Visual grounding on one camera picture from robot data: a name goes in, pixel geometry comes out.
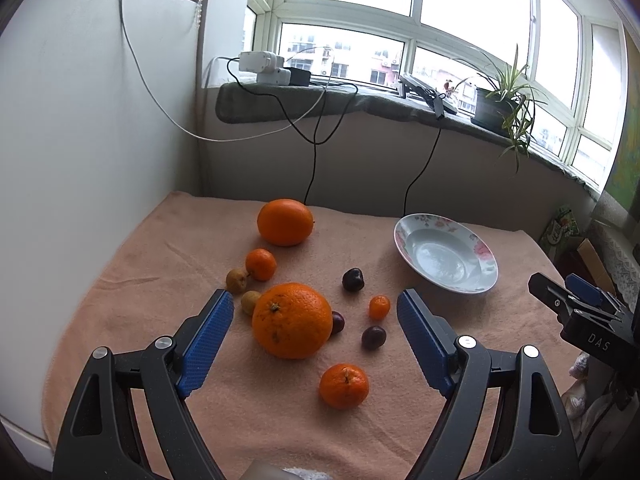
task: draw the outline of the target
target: white plate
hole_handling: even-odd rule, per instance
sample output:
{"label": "white plate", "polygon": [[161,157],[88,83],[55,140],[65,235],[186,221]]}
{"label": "white plate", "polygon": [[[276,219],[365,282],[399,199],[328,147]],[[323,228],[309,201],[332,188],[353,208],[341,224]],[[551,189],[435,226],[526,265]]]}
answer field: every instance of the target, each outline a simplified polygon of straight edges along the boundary
{"label": "white plate", "polygon": [[480,294],[498,280],[489,247],[470,229],[443,216],[405,216],[394,228],[394,240],[418,274],[447,290]]}

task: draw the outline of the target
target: peach towel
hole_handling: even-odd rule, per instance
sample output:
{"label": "peach towel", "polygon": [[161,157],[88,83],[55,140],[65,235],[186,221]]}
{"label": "peach towel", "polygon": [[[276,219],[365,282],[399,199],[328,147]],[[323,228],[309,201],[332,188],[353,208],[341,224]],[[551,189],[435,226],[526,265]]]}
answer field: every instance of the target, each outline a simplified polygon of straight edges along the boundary
{"label": "peach towel", "polygon": [[[540,348],[558,390],[572,383],[567,370],[576,350],[559,337],[555,315],[529,295],[534,272],[561,278],[524,232],[470,226],[491,248],[499,279],[480,296],[447,292],[423,280],[402,260],[393,242],[393,218],[374,218],[314,207],[310,238],[295,248],[274,248],[257,233],[262,204],[171,193],[133,231],[93,284],[60,339],[43,395],[42,419],[55,446],[66,406],[92,350],[145,348],[171,335],[184,318],[200,311],[225,275],[242,266],[256,247],[273,251],[275,277],[250,288],[302,282],[324,294],[346,318],[344,331],[313,357],[284,361],[267,355],[252,339],[250,320],[239,309],[204,386],[188,406],[204,441],[229,480],[254,459],[279,466],[325,471],[335,479],[402,479],[424,447],[444,400],[426,384],[396,318],[381,323],[386,344],[377,352],[360,349],[360,335],[372,322],[369,299],[415,287],[431,311],[459,334],[488,348]],[[366,286],[358,294],[342,290],[345,270],[360,267]],[[366,402],[350,412],[322,404],[318,382],[338,362],[353,362],[370,379]],[[138,423],[150,464],[170,477],[144,396],[134,392]],[[463,475],[478,470],[491,431],[497,392],[490,391],[478,436]]]}

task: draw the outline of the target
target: blue gripper pad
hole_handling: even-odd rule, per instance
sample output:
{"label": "blue gripper pad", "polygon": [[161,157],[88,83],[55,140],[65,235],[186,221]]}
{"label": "blue gripper pad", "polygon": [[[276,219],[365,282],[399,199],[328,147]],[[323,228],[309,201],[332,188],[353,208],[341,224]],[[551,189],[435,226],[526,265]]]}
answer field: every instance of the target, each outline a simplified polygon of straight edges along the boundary
{"label": "blue gripper pad", "polygon": [[449,399],[455,389],[450,363],[456,360],[456,347],[420,296],[412,289],[398,296],[398,321],[429,386]]}
{"label": "blue gripper pad", "polygon": [[234,300],[231,294],[225,291],[209,311],[184,352],[182,376],[175,385],[181,399],[186,399],[193,390],[204,384],[233,318]]}
{"label": "blue gripper pad", "polygon": [[567,290],[575,294],[581,301],[591,306],[602,305],[602,294],[599,288],[586,282],[580,276],[569,274],[564,280]]}

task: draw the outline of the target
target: silver rivet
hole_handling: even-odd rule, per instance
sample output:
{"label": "silver rivet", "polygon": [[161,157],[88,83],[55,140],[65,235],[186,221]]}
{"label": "silver rivet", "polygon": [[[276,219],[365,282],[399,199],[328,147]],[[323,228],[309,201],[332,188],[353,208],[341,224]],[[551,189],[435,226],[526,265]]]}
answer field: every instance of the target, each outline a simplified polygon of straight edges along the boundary
{"label": "silver rivet", "polygon": [[473,348],[476,346],[476,340],[469,335],[463,335],[458,338],[458,343],[464,348]]}
{"label": "silver rivet", "polygon": [[525,346],[522,351],[524,352],[524,355],[526,355],[527,357],[531,357],[532,359],[540,355],[540,352],[538,352],[538,349],[533,345]]}
{"label": "silver rivet", "polygon": [[156,339],[156,348],[159,348],[161,350],[164,348],[169,348],[169,346],[171,346],[172,343],[173,341],[171,341],[170,337],[167,337],[167,336],[160,337]]}
{"label": "silver rivet", "polygon": [[109,351],[106,349],[106,347],[98,346],[98,348],[94,350],[92,356],[94,356],[94,359],[102,359],[105,355],[108,354],[108,352]]}

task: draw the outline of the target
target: window sill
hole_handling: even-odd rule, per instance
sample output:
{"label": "window sill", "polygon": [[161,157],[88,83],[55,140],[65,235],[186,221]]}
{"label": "window sill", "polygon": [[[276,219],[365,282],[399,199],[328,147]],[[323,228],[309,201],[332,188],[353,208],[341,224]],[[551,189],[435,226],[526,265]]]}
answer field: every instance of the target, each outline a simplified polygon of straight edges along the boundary
{"label": "window sill", "polygon": [[[322,88],[320,87],[295,87],[295,86],[266,86],[251,84],[253,91],[276,94],[287,109],[289,117],[298,118],[318,99]],[[390,119],[393,121],[415,121],[433,128],[444,128],[462,134],[467,134],[478,139],[492,142],[499,146],[510,146],[508,139],[485,130],[471,123],[468,117],[445,114],[444,118],[437,120],[433,110],[423,101],[413,98],[402,99],[397,93],[375,89],[367,85],[358,85],[358,95],[350,105],[348,113],[366,112],[367,114]],[[353,94],[351,87],[332,87],[327,92],[324,115],[340,115],[348,100]],[[220,87],[216,100],[216,115],[228,124],[262,123],[283,120],[282,111],[274,106],[270,99],[254,96],[243,91],[236,83],[223,84]],[[317,117],[320,107],[316,107],[307,117]],[[564,176],[575,180],[584,187],[587,192],[597,200],[600,193],[598,189],[585,180],[574,168],[561,162],[551,152],[532,143],[529,156],[540,164],[553,171],[560,171]]]}

